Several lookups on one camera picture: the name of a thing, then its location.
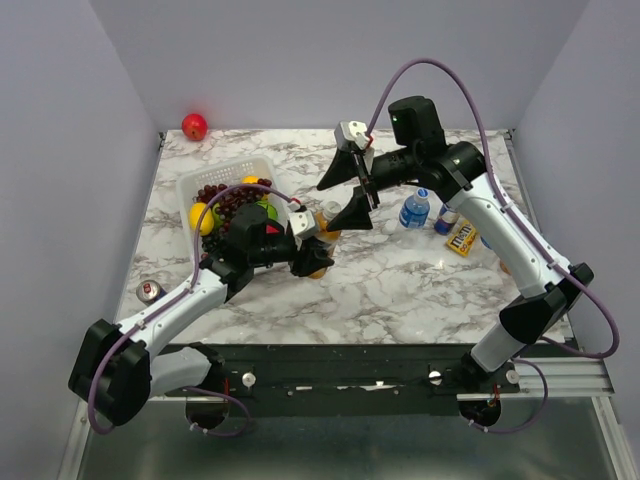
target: red fruit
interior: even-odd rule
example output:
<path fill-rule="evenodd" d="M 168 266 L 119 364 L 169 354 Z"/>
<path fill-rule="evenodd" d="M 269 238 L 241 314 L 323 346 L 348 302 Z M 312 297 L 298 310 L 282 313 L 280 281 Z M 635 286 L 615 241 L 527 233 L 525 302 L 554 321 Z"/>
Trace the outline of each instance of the red fruit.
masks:
<path fill-rule="evenodd" d="M 190 140 L 201 141 L 207 134 L 208 129 L 207 121 L 197 113 L 190 113 L 182 120 L 182 131 Z"/>

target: marble table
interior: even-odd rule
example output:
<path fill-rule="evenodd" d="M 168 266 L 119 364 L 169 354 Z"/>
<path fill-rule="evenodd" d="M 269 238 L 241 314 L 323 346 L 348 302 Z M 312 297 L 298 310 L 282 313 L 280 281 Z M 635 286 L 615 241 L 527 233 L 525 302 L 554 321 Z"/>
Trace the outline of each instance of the marble table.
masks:
<path fill-rule="evenodd" d="M 377 131 L 376 149 L 397 148 L 390 131 Z M 449 142 L 477 144 L 473 131 L 448 131 Z M 491 158 L 506 190 L 526 211 L 504 138 L 489 132 Z M 315 185 L 335 152 L 332 130 L 211 131 L 202 142 L 169 131 L 161 155 L 119 318 L 143 308 L 135 287 L 144 278 L 167 290 L 191 272 L 182 232 L 175 182 L 183 173 L 243 155 L 270 157 L 285 193 L 318 206 L 326 199 L 343 206 L 355 183 L 318 192 Z M 344 232 L 336 265 L 320 280 L 300 279 L 277 266 L 222 308 L 213 310 L 176 337 L 176 342 L 211 343 L 475 343 L 518 291 L 499 260 L 478 240 L 468 257 L 449 250 L 433 221 L 441 202 L 431 196 L 427 226 L 397 226 L 411 187 L 382 192 L 371 231 Z M 550 336 L 563 340 L 568 324 Z"/>

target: metal can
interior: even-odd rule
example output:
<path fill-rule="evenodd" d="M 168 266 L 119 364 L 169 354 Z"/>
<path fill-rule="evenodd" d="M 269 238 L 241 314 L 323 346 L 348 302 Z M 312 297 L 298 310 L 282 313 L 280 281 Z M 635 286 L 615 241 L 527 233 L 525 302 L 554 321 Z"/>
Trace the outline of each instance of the metal can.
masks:
<path fill-rule="evenodd" d="M 449 208 L 446 203 L 442 204 L 442 208 L 438 213 L 438 219 L 433 224 L 433 228 L 440 235 L 449 235 L 453 227 L 456 226 L 460 214 L 453 208 Z"/>
<path fill-rule="evenodd" d="M 145 280 L 136 288 L 136 297 L 147 307 L 156 303 L 166 294 L 167 291 L 155 280 Z"/>

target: plastic bin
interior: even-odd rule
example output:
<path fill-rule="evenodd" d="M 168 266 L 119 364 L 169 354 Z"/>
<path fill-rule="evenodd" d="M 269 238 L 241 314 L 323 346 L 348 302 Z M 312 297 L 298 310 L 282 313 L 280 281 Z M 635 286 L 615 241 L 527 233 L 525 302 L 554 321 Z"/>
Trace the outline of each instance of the plastic bin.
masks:
<path fill-rule="evenodd" d="M 182 230 L 184 238 L 189 249 L 189 256 L 193 260 L 193 234 L 189 226 L 189 210 L 193 205 L 193 197 L 198 195 L 198 190 L 204 188 L 205 185 L 235 185 L 242 182 L 242 179 L 248 175 L 255 175 L 260 178 L 268 178 L 273 182 L 272 188 L 282 192 L 282 187 L 278 181 L 273 163 L 264 155 L 253 155 L 250 157 L 239 157 L 232 160 L 226 160 L 216 165 L 194 170 L 185 173 L 176 182 L 176 190 L 178 202 L 180 204 L 180 220 L 182 222 Z M 287 207 L 280 197 L 274 194 L 269 195 L 269 203 L 271 203 L 278 211 L 278 221 L 286 226 Z"/>

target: wall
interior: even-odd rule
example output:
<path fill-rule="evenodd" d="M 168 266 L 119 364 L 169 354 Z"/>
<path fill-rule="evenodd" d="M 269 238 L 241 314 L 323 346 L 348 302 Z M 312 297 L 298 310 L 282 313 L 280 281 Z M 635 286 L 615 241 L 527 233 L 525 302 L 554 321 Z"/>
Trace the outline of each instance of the wall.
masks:
<path fill-rule="evenodd" d="M 518 125 L 515 147 L 545 232 L 596 272 L 593 288 L 622 335 L 607 361 L 620 417 L 640 460 L 640 2 L 592 0 Z M 572 318 L 602 351 L 610 334 L 589 301 Z"/>
<path fill-rule="evenodd" d="M 85 0 L 0 15 L 0 477 L 56 478 L 84 331 L 115 315 L 158 136 Z"/>
<path fill-rule="evenodd" d="M 90 1 L 163 128 L 178 128 L 192 109 L 216 127 L 368 122 L 393 72 L 418 56 L 445 61 L 465 79 L 487 127 L 514 127 L 587 3 Z M 436 101 L 447 127 L 475 127 L 434 67 L 407 74 L 392 98 L 415 94 Z"/>

